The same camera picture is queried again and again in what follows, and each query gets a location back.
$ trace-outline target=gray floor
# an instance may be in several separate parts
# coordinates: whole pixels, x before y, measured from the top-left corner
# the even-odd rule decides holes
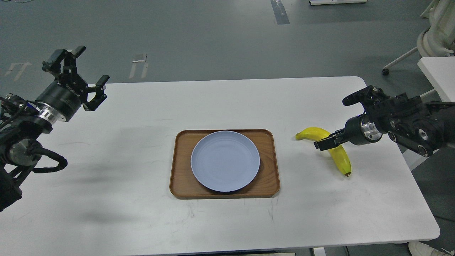
[[[78,72],[88,83],[103,74],[109,82],[359,76],[389,95],[417,96],[432,89],[418,54],[387,77],[381,70],[415,47],[429,26],[419,15],[430,2],[283,0],[289,25],[277,25],[269,0],[0,2],[0,95],[35,99],[53,80],[41,62],[55,49],[85,45]],[[146,74],[141,77],[141,63],[130,78],[133,55],[140,53],[147,54]],[[19,76],[24,66],[7,72],[12,63],[31,65]],[[448,250],[455,250],[454,162],[454,150],[443,149],[413,171],[441,228],[428,244]],[[395,244],[350,246],[349,253],[410,255],[406,245]],[[327,248],[328,256],[346,254],[344,247]]]

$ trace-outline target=tabletop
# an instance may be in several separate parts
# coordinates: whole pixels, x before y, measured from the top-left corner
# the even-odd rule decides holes
[[[359,77],[108,84],[95,112],[79,110],[39,137],[65,156],[31,174],[0,214],[1,255],[156,255],[423,241],[439,236],[392,141],[345,143],[352,174],[328,152],[295,141],[361,114],[342,99]],[[272,198],[180,200],[169,190],[176,135],[191,129],[266,129],[280,191]],[[43,158],[38,167],[55,165]]]
[[[455,57],[423,57],[417,64],[443,102],[455,101]]]

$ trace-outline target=brown wooden tray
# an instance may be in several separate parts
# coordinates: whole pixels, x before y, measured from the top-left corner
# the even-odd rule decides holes
[[[273,135],[268,130],[230,130],[247,136],[258,148],[260,165],[256,177],[247,186],[234,192],[217,192],[206,188],[194,177],[191,154],[205,136],[220,130],[185,130],[175,139],[169,189],[179,199],[267,198],[280,189]]]

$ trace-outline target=light blue plate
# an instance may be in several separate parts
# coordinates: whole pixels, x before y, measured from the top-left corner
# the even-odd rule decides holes
[[[248,185],[259,170],[259,152],[245,135],[219,131],[202,138],[191,154],[196,179],[209,189],[231,192]]]

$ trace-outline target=yellow banana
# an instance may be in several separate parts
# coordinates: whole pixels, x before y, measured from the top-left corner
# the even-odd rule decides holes
[[[296,134],[295,139],[310,139],[316,141],[326,138],[329,135],[330,133],[322,128],[308,127]],[[336,148],[331,148],[329,149],[329,153],[332,156],[338,170],[340,170],[344,176],[349,177],[349,175],[351,175],[351,162],[349,161],[348,154],[346,154],[343,146],[339,145]]]

